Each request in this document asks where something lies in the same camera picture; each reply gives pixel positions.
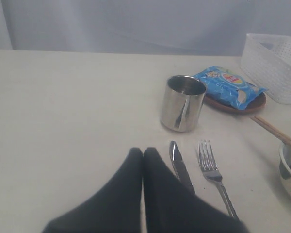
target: brown plate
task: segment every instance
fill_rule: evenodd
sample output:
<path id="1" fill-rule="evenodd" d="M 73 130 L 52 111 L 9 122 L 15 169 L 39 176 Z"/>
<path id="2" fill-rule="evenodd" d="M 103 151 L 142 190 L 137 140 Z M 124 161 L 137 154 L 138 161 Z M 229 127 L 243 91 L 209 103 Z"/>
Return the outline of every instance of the brown plate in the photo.
<path id="1" fill-rule="evenodd" d="M 205 96 L 204 102 L 212 106 L 213 108 L 219 109 L 227 113 L 249 114 L 249 113 L 254 113 L 264 107 L 264 105 L 266 104 L 266 96 L 264 93 L 261 93 L 250 104 L 248 104 L 245 110 L 238 110 L 236 108 L 233 108 L 230 105 L 220 103 L 207 95 Z"/>

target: knife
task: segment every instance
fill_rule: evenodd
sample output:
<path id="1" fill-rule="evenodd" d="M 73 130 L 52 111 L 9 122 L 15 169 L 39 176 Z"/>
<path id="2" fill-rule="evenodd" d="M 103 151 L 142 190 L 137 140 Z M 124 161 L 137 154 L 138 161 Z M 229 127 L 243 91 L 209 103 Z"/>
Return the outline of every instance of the knife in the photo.
<path id="1" fill-rule="evenodd" d="M 175 141 L 170 142 L 169 155 L 170 155 L 171 163 L 176 173 L 176 177 L 181 181 L 181 183 L 185 187 L 189 189 L 191 193 L 195 194 L 195 190 L 191 182 L 189 173 L 185 167 L 181 153 Z"/>

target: blue snack bag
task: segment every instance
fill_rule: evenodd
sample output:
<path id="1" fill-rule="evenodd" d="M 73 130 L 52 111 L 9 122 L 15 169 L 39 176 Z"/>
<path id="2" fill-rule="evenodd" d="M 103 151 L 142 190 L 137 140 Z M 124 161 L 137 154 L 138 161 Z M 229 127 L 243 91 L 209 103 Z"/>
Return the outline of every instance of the blue snack bag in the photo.
<path id="1" fill-rule="evenodd" d="M 215 100 L 244 110 L 248 104 L 266 89 L 246 82 L 240 75 L 223 67 L 209 67 L 193 75 L 207 86 L 206 93 Z"/>

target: white basket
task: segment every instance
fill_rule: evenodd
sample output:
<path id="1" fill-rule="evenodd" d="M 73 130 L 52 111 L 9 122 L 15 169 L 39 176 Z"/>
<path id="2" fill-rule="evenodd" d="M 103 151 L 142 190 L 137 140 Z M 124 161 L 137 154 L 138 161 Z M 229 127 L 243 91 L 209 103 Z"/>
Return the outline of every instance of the white basket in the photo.
<path id="1" fill-rule="evenodd" d="M 247 34 L 241 69 L 276 102 L 291 104 L 291 37 Z"/>

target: chopsticks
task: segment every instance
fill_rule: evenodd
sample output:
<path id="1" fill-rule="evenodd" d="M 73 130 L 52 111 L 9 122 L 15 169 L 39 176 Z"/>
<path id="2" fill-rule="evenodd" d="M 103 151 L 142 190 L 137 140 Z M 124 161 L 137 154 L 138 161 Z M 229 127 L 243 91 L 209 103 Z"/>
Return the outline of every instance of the chopsticks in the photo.
<path id="1" fill-rule="evenodd" d="M 255 121 L 257 124 L 262 126 L 264 129 L 266 129 L 268 132 L 270 132 L 272 135 L 280 139 L 283 143 L 286 145 L 289 145 L 291 147 L 291 138 L 281 132 L 279 129 L 275 128 L 273 125 L 268 123 L 266 120 L 259 116 L 251 116 L 250 119 Z"/>

